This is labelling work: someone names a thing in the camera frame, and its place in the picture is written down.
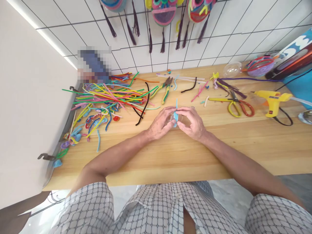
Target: forearm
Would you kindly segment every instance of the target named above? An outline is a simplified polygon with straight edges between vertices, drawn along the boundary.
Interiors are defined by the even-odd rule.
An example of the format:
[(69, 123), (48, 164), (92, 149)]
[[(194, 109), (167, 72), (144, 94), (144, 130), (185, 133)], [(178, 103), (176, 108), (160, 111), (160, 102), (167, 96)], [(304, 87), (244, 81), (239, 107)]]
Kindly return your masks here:
[(91, 160), (81, 171), (67, 196), (91, 183), (106, 182), (106, 176), (117, 171), (150, 142), (147, 131), (114, 145)]
[(116, 172), (150, 141), (147, 131), (143, 131), (103, 151), (90, 161), (86, 167), (106, 177)]
[(213, 134), (207, 132), (201, 143), (217, 157), (231, 176), (254, 196), (258, 193), (264, 193), (284, 197), (303, 206), (300, 199), (279, 178), (273, 176), (259, 163), (225, 144)]

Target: yellow glue gun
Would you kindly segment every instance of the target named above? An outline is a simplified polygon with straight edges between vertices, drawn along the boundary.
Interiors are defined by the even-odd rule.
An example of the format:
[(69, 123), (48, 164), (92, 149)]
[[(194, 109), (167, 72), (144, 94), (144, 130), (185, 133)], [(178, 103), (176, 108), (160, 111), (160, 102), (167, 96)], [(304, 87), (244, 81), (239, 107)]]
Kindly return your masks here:
[(263, 97), (267, 100), (269, 104), (269, 111), (266, 113), (266, 117), (273, 118), (277, 116), (279, 113), (279, 103), (281, 101), (288, 101), (291, 97), (292, 94), (288, 93), (283, 93), (282, 95), (280, 92), (274, 92), (274, 91), (265, 91), (265, 90), (260, 90), (260, 91), (252, 91), (255, 95), (258, 95), (259, 97)]

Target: gray floor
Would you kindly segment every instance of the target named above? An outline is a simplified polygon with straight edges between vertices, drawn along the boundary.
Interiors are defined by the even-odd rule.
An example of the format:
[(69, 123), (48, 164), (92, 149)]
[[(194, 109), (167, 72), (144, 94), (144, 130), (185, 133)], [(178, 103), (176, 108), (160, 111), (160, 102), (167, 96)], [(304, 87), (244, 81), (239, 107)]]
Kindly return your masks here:
[[(282, 181), (303, 201), (306, 209), (312, 214), (312, 174), (283, 175)], [(234, 179), (209, 181), (214, 192), (215, 199), (242, 225), (253, 196), (240, 186)], [(110, 187), (114, 197), (114, 215), (119, 215), (128, 199), (135, 193), (136, 186)], [(66, 197), (69, 190), (53, 191), (55, 199)], [(36, 212), (51, 203), (46, 200), (32, 210)], [(21, 234), (46, 234), (49, 232), (53, 220), (61, 204), (52, 206), (45, 211), (31, 217)]]

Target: pliers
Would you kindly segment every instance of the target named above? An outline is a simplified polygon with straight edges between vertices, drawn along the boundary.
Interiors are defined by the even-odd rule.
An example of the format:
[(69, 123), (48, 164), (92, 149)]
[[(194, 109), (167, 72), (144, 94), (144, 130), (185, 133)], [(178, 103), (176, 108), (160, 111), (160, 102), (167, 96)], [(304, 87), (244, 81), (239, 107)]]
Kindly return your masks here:
[(169, 88), (170, 88), (170, 84), (171, 84), (171, 82), (172, 82), (172, 79), (173, 79), (173, 78), (170, 79), (170, 76), (169, 76), (169, 77), (166, 79), (166, 81), (165, 81), (161, 86), (159, 86), (159, 87), (153, 92), (153, 94), (152, 94), (152, 96), (150, 96), (150, 98), (152, 99), (152, 98), (155, 96), (155, 94), (156, 94), (159, 90), (161, 90), (162, 88), (164, 88), (165, 86), (167, 86), (167, 88), (166, 88), (166, 94), (165, 94), (165, 96), (164, 96), (163, 99), (162, 99), (162, 104), (165, 104), (165, 100), (167, 99), (168, 94), (169, 94)]
[[(242, 100), (239, 100), (235, 93), (230, 90), (230, 93), (232, 95), (232, 98), (209, 98), (210, 101), (227, 101), (227, 102), (230, 102), (230, 104), (228, 105), (228, 111), (230, 112), (231, 115), (233, 115), (234, 117), (236, 118), (239, 118), (241, 117), (241, 112), (240, 110), (238, 109), (238, 106), (236, 105), (236, 103), (238, 102), (239, 105), (241, 106), (241, 109), (243, 110), (243, 113), (248, 116), (248, 117), (252, 117), (254, 116), (254, 108), (248, 103), (248, 102), (245, 102), (245, 101), (242, 101)], [(244, 105), (245, 104), (246, 106), (249, 107), (250, 111), (251, 111), (251, 114), (248, 114)], [(236, 109), (236, 112), (237, 112), (237, 115), (233, 113), (232, 111), (232, 105), (234, 105), (235, 109)]]

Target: wooden table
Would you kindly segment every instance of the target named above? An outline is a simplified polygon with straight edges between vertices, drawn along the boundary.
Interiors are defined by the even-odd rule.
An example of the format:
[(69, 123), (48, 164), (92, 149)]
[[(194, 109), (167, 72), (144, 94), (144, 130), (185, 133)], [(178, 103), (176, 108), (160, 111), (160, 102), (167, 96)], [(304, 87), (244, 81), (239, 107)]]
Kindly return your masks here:
[[(225, 65), (199, 67), (172, 71), (172, 75), (205, 78), (212, 76), (213, 72), (223, 74)], [(162, 84), (166, 78), (157, 77), (156, 73), (139, 74), (141, 79), (160, 81)], [(169, 97), (165, 106), (175, 106), (178, 98), (178, 106), (194, 106), (202, 117), (208, 131), (215, 134), (222, 141), (254, 159), (274, 175), (312, 173), (312, 131), (311, 126), (300, 122), (297, 115), (304, 111), (304, 107), (296, 101), (281, 103), (283, 109), (292, 117), (294, 125), (282, 126), (273, 119), (265, 117), (267, 107), (260, 98), (249, 91), (275, 90), (282, 83), (258, 82), (251, 80), (233, 80), (229, 84), (238, 87), (248, 94), (246, 99), (254, 108), (255, 116), (234, 118), (227, 110), (228, 103), (208, 101), (207, 106), (200, 104), (209, 95), (210, 97), (225, 97), (222, 89), (214, 89), (209, 82), (209, 90), (203, 90), (200, 97), (191, 103), (192, 98), (198, 93), (199, 84), (185, 93), (182, 90), (189, 89), (193, 82), (177, 80), (177, 89), (170, 88)], [(150, 89), (158, 85), (149, 83)], [(135, 80), (132, 87), (135, 90), (144, 88), (143, 81)], [(158, 110), (148, 110), (144, 119), (138, 126), (138, 115), (132, 108), (127, 111), (121, 109), (120, 121), (112, 121), (105, 132), (105, 125), (100, 126), (101, 135), (100, 151), (132, 137), (144, 129), (147, 129), (155, 116), (164, 107), (161, 100), (165, 89), (162, 89), (151, 101), (155, 106), (161, 106)], [(280, 112), (279, 119), (287, 121)], [(54, 170), (52, 178), (44, 190), (70, 189), (79, 172), (90, 160), (98, 155), (96, 152), (98, 138), (96, 131), (91, 135), (91, 141), (82, 138), (79, 144), (70, 147), (69, 152), (63, 158), (63, 165)], [(132, 160), (125, 164), (118, 172), (107, 177), (110, 186), (139, 185), (168, 183), (181, 181), (199, 181), (231, 178), (215, 156), (202, 144), (192, 140), (178, 127), (173, 128), (160, 140), (152, 142), (143, 148)]]

